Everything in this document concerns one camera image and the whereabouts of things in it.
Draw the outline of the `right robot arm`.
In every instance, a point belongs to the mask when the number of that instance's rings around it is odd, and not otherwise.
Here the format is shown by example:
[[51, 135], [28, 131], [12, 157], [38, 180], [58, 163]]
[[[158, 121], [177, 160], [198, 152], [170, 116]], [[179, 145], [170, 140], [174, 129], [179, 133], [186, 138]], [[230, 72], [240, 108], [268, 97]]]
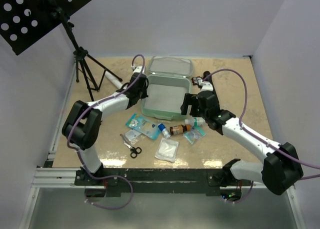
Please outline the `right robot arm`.
[[255, 163], [235, 158], [225, 164], [221, 173], [222, 186], [233, 186], [240, 180], [247, 180], [262, 183], [273, 194], [281, 195], [302, 179], [303, 169], [297, 162], [298, 154], [292, 144], [259, 140], [259, 134], [240, 124], [235, 114], [220, 108], [213, 91], [186, 93], [180, 110], [182, 115], [203, 118], [210, 129], [234, 140], [259, 160]]

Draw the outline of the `brown medicine bottle orange cap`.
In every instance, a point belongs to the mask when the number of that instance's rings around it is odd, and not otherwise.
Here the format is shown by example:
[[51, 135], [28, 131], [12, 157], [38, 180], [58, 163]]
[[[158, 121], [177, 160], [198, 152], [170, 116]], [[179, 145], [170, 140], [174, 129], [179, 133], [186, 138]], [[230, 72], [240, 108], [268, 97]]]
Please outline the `brown medicine bottle orange cap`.
[[190, 125], [183, 125], [183, 124], [180, 124], [180, 125], [176, 125], [176, 126], [171, 126], [169, 128], [169, 132], [172, 136], [175, 136], [175, 135], [182, 135], [188, 131], [191, 130], [191, 126]]

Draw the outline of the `blue plaster packet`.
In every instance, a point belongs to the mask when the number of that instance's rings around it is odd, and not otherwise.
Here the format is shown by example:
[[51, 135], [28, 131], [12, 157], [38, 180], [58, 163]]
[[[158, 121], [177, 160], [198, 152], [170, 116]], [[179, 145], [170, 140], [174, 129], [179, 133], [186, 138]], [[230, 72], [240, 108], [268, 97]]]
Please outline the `blue plaster packet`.
[[125, 125], [152, 140], [156, 140], [161, 133], [160, 129], [153, 121], [137, 113], [133, 114]]

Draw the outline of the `blue label bandage roll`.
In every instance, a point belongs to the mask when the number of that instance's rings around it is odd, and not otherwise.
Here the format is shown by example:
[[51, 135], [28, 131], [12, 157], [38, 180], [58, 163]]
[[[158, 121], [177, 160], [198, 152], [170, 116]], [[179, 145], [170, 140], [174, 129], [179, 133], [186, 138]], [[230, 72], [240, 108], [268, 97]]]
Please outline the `blue label bandage roll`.
[[163, 123], [159, 123], [157, 125], [157, 127], [159, 128], [159, 130], [161, 131], [161, 133], [165, 139], [169, 139], [171, 137], [170, 132], [167, 130], [167, 128], [165, 127], [165, 125]]

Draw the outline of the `clear bottle green label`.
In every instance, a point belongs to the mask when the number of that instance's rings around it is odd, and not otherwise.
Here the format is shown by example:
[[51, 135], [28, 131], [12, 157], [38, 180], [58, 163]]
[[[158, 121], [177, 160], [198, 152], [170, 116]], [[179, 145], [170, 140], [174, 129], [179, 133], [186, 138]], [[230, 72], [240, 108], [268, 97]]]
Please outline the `clear bottle green label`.
[[205, 125], [205, 120], [202, 117], [191, 117], [184, 120], [186, 125], [190, 125], [192, 127], [200, 127]]

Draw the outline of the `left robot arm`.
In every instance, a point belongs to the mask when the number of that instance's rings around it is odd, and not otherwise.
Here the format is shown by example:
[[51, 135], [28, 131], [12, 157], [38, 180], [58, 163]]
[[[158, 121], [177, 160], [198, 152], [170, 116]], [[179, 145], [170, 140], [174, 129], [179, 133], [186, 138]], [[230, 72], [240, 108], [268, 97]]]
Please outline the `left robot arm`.
[[67, 147], [76, 151], [82, 168], [87, 172], [85, 178], [92, 185], [99, 185], [104, 179], [103, 164], [95, 148], [101, 122], [146, 98], [147, 87], [147, 76], [135, 72], [128, 84], [112, 95], [91, 103], [78, 100], [73, 104], [61, 132], [67, 139]]

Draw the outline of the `mint green medicine case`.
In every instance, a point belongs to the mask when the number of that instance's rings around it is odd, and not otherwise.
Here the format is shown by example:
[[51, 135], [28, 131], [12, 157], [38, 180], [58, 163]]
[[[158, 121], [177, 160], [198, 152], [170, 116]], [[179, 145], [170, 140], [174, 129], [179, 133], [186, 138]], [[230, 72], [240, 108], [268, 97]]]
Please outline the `mint green medicine case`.
[[192, 91], [193, 63], [189, 59], [154, 56], [147, 66], [147, 95], [141, 100], [144, 116], [167, 121], [182, 121], [181, 106]]

